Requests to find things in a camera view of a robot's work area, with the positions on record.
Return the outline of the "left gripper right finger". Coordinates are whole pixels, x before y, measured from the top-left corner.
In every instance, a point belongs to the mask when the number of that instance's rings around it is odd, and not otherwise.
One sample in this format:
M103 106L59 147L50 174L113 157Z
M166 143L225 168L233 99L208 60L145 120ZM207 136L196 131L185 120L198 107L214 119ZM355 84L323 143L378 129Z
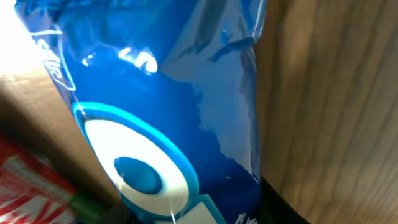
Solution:
M259 224L310 224L263 177L261 189Z

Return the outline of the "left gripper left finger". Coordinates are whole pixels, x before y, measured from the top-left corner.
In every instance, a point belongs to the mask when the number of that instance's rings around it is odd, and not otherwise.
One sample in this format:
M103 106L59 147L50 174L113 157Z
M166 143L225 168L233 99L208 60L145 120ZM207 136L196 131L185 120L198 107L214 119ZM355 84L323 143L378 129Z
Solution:
M122 201L119 201L101 217L101 224L142 224L142 222Z

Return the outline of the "red green Milo KitKat bar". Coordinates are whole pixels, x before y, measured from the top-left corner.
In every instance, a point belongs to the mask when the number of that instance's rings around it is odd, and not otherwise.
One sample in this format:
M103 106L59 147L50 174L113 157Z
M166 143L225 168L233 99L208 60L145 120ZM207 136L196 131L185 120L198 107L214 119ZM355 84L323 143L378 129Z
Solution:
M1 136L1 223L98 223L105 213L51 165Z

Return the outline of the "blue Oreo cookie pack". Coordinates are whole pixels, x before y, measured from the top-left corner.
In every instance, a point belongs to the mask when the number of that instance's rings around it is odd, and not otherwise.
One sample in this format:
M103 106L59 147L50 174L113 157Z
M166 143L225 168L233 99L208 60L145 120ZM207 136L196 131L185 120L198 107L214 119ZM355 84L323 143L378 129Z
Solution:
M257 223L265 0L17 1L44 67L142 223Z

